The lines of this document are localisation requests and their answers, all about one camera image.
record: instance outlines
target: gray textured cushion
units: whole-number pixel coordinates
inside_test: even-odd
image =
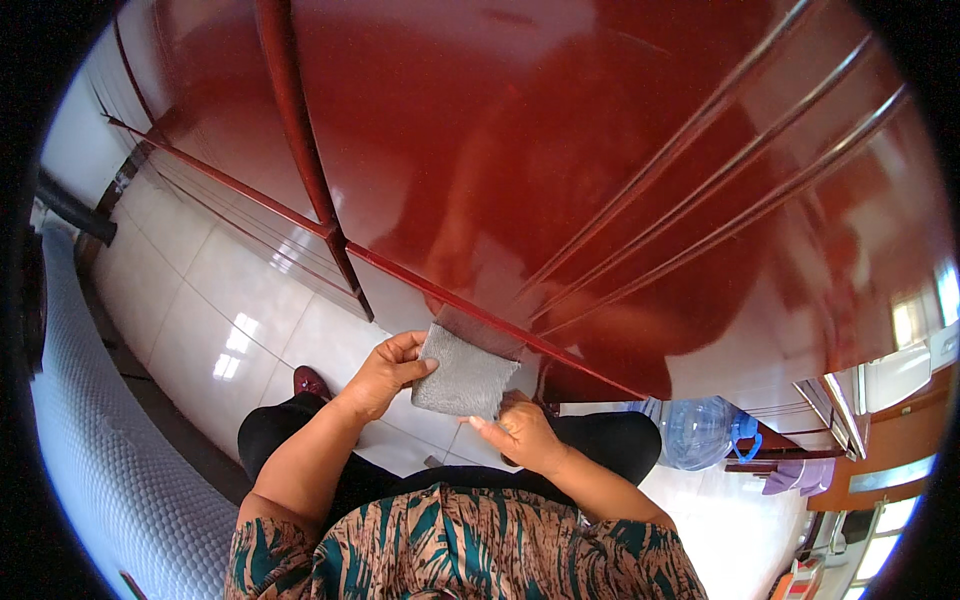
[[[237,507],[190,467],[127,389],[86,309],[73,242],[43,232],[47,336],[33,382],[40,451],[60,504],[118,597],[223,595]]]
[[[438,324],[430,325],[420,358],[440,366],[414,383],[414,406],[445,415],[496,418],[504,388],[519,363],[464,342]]]

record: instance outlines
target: patterned blouse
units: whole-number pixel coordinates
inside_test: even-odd
[[[707,597],[670,529],[582,527],[572,508],[532,493],[443,483],[362,506],[319,544],[258,518],[231,552],[228,599]]]

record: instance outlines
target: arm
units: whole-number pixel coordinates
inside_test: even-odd
[[[470,425],[518,465],[546,477],[591,521],[628,519],[676,531],[673,519],[629,481],[557,439],[542,410],[520,392],[500,409],[500,424],[470,417]]]
[[[237,525],[271,517],[319,534],[364,425],[383,416],[401,387],[437,368],[434,359],[418,360],[425,339],[425,331],[408,331],[374,348],[344,390],[270,456]]]

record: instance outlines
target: foot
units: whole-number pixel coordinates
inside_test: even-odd
[[[294,370],[294,396],[300,392],[309,392],[324,400],[331,398],[330,389],[326,387],[324,379],[320,377],[319,373],[305,365],[300,365]]]

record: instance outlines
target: black pants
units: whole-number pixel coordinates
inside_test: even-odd
[[[251,481],[256,480],[274,450],[306,425],[325,403],[319,396],[300,392],[282,404],[263,406],[247,415],[240,425],[237,445],[240,461]],[[660,456],[660,432],[640,413],[596,413],[549,421],[561,442],[634,485],[643,481]],[[351,452],[340,475],[324,530],[357,507],[423,490],[438,481],[467,488],[525,490],[574,506],[573,501],[545,477],[527,469],[510,473],[491,467],[438,467],[401,478]]]

